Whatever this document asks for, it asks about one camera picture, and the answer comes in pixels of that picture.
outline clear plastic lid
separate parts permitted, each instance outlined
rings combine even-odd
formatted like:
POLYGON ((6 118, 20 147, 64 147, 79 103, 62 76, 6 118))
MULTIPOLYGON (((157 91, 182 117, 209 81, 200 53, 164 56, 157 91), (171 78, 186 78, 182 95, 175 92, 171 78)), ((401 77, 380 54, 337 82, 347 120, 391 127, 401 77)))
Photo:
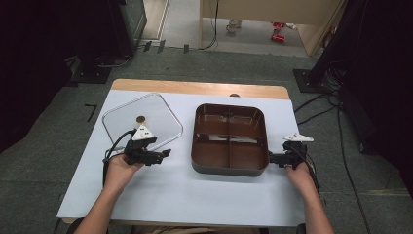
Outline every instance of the clear plastic lid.
MULTIPOLYGON (((157 141, 148 146, 155 150, 182 135, 183 127, 167 102, 160 94, 152 93, 113 108, 103 114, 102 122, 112 143, 127 131, 137 129, 137 117, 144 117, 143 124, 157 137, 157 141)), ((130 136, 125 136, 117 146, 126 146, 130 136)))

